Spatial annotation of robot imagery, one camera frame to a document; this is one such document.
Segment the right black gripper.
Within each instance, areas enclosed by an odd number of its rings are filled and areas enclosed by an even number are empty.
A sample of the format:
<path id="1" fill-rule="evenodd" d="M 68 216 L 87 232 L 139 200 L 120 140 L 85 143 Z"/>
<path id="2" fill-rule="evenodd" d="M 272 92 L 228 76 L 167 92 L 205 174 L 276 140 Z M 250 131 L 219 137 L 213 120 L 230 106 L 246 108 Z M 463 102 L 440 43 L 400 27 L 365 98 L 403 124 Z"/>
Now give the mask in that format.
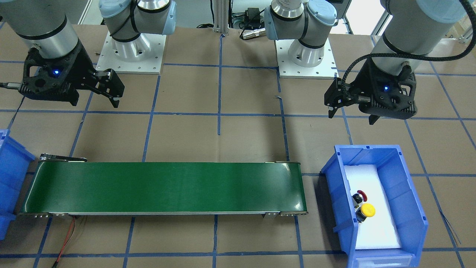
<path id="1" fill-rule="evenodd" d="M 19 93 L 33 100 L 69 102 L 76 106 L 78 90 L 90 90 L 109 99 L 118 108 L 124 93 L 124 83 L 112 69 L 94 69 L 82 45 L 56 59 L 46 59 L 37 48 L 30 48 L 24 64 Z"/>

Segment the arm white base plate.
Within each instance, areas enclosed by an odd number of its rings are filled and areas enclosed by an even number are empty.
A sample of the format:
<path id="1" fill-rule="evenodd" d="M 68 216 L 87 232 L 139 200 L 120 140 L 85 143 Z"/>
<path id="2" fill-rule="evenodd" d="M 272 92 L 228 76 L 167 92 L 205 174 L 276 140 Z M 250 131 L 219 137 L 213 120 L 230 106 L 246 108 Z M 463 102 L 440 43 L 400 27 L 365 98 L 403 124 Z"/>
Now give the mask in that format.
<path id="1" fill-rule="evenodd" d="M 328 39 L 318 49 L 307 48 L 297 39 L 277 40 L 275 46 L 281 78 L 333 79 L 339 76 Z"/>
<path id="2" fill-rule="evenodd" d="M 143 33 L 136 40 L 119 42 L 107 35 L 96 70 L 118 74 L 160 74 L 167 36 Z"/>

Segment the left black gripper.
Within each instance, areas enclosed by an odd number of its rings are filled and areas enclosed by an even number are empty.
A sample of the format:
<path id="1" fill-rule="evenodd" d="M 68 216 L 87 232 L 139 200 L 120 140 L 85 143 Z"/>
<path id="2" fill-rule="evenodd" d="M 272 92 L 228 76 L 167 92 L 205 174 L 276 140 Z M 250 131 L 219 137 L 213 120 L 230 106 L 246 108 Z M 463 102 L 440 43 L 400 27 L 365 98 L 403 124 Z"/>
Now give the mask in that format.
<path id="1" fill-rule="evenodd" d="M 370 114 L 369 125 L 374 125 L 380 117 L 409 119 L 418 112 L 414 101 L 416 85 L 410 65 L 404 65 L 399 74 L 391 75 L 381 71 L 372 60 L 366 60 L 358 74 L 358 89 L 370 102 L 362 102 L 358 108 Z M 339 108 L 357 104 L 357 95 L 352 95 L 349 88 L 342 79 L 332 81 L 324 94 L 328 118 L 333 118 Z"/>

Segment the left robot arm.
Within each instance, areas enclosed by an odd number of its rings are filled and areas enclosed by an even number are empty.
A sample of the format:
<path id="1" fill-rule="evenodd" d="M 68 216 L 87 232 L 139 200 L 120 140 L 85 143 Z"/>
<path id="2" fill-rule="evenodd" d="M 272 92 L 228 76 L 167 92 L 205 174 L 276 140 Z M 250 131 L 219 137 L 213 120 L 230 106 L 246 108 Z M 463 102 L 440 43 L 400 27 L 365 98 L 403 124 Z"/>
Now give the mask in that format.
<path id="1" fill-rule="evenodd" d="M 464 15 L 475 27 L 471 0 L 382 0 L 392 19 L 371 53 L 353 61 L 342 78 L 336 77 L 324 95 L 328 117 L 344 106 L 358 105 L 369 124 L 380 117 L 406 120 L 418 109 L 414 68 L 422 61 L 453 61 L 475 47 L 473 37 L 458 55 L 431 57 L 439 41 Z M 267 37 L 292 39 L 291 60 L 303 67 L 319 64 L 325 41 L 337 23 L 338 12 L 326 0 L 274 0 L 264 10 Z"/>

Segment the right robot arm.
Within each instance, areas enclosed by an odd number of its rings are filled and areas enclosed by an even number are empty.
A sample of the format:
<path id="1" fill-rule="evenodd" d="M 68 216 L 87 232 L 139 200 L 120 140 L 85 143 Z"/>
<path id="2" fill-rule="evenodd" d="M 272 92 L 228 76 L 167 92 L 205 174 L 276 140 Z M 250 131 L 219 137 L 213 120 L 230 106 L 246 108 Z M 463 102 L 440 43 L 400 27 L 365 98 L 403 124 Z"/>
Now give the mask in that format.
<path id="1" fill-rule="evenodd" d="M 172 35 L 177 4 L 173 0 L 101 0 L 116 59 L 156 59 L 147 35 Z M 76 106 L 79 90 L 105 96 L 117 108 L 124 84 L 119 69 L 93 67 L 65 12 L 56 0 L 2 0 L 1 15 L 29 46 L 20 83 L 1 83 L 32 100 L 69 102 Z"/>

